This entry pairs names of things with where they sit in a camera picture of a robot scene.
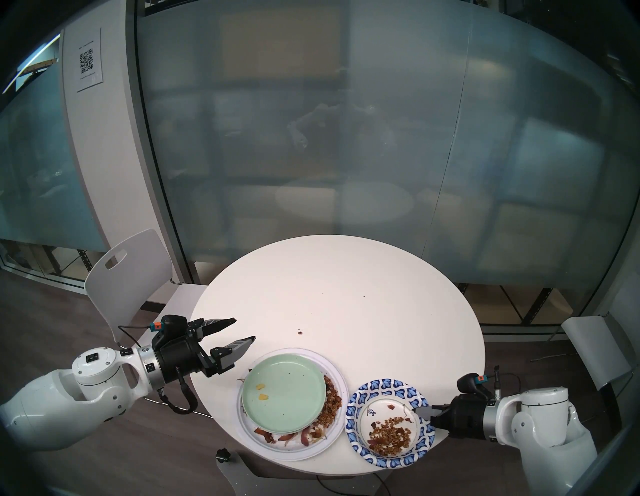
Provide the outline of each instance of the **white paper plate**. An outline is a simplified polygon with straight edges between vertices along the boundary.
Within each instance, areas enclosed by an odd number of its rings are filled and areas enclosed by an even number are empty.
[[[274,439],[276,440],[275,444],[269,444],[265,441],[264,437],[256,434],[254,431],[258,427],[243,411],[242,407],[242,388],[243,382],[238,380],[237,386],[237,398],[236,398],[236,413],[239,420],[239,427],[237,428],[237,433],[245,446],[249,447],[251,450],[255,451],[257,454],[269,459],[269,460],[278,460],[278,461],[298,461],[298,460],[306,460],[307,458],[311,458],[312,456],[317,455],[318,453],[323,452],[325,449],[329,448],[332,443],[344,431],[344,426],[346,425],[346,406],[349,401],[349,390],[347,389],[347,383],[342,377],[340,371],[325,357],[318,355],[315,351],[311,351],[303,348],[284,348],[277,349],[276,351],[272,351],[267,353],[266,355],[258,358],[254,363],[247,367],[246,372],[243,374],[242,379],[245,379],[247,375],[249,375],[249,369],[253,369],[257,364],[261,361],[269,358],[270,356],[281,355],[283,353],[294,353],[295,355],[304,356],[308,358],[312,362],[314,362],[320,371],[329,377],[333,382],[333,386],[335,387],[338,395],[342,399],[342,406],[340,410],[335,414],[335,420],[331,426],[327,429],[325,433],[326,438],[320,439],[320,441],[316,443],[309,443],[309,446],[304,446],[300,440],[300,434],[298,433],[293,439],[287,442],[285,446],[284,441],[278,441],[278,435],[274,435]]]

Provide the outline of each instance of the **round table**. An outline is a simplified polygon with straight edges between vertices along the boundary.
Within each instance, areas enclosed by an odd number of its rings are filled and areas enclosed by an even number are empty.
[[[201,402],[238,441],[236,380],[276,349],[325,356],[350,394],[367,381],[391,377],[431,404],[459,394],[461,376],[484,373],[480,325],[456,286],[422,259],[361,237],[305,236],[259,248],[209,284],[191,319],[200,317],[237,319],[202,340],[206,351],[256,336],[235,368],[211,378],[191,375]],[[438,429],[433,445],[446,435]],[[331,476],[378,470],[354,453],[346,435],[313,458],[277,463]]]

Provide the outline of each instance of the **chair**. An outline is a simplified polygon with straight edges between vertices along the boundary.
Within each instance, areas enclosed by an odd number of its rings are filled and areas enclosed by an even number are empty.
[[[571,317],[562,323],[562,328],[602,394],[614,433],[617,432],[621,427],[618,396],[634,377],[640,356],[640,276],[631,273],[605,316]],[[628,374],[627,382],[615,394],[611,383]]]
[[[142,304],[171,280],[172,273],[171,259],[153,229],[125,239],[93,266],[84,282],[84,289],[107,321],[116,343],[120,344],[124,335],[118,326],[129,325]],[[178,285],[157,319],[167,314],[190,319],[206,288],[200,284]],[[138,340],[140,346],[150,344],[152,337],[148,329]]]

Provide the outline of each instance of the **stacked plates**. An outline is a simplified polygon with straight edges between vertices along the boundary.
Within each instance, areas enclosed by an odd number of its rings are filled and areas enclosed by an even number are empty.
[[[296,461],[323,452],[340,437],[349,392],[342,374],[325,357],[307,349],[279,349],[260,357],[248,369],[244,382],[237,381],[238,435],[247,447],[271,460]],[[305,446],[300,431],[324,406],[325,375],[340,395],[342,406],[324,437]],[[271,433],[276,442],[268,443],[255,432],[259,428]],[[289,433],[296,435],[278,440]]]

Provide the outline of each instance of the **brown floor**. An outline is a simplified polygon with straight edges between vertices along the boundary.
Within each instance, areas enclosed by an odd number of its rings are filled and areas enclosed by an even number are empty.
[[[0,403],[28,381],[53,369],[66,369],[82,351],[114,346],[109,329],[86,296],[53,288],[0,270]],[[136,324],[153,321],[140,311]],[[522,378],[523,390],[550,385],[569,388],[598,450],[610,439],[602,404],[577,355],[530,359],[573,352],[568,341],[486,343],[486,372],[500,364]],[[516,392],[515,377],[503,378],[503,394]],[[177,398],[175,385],[167,388]],[[308,478],[247,453],[213,420],[176,415],[169,408],[138,401],[129,412],[101,426],[74,446],[31,456],[52,486],[80,495],[233,495],[216,467],[219,448],[237,450],[260,476]],[[519,452],[476,440],[447,439],[411,467],[387,479],[394,496],[450,494],[528,494]],[[385,494],[383,488],[378,496]]]

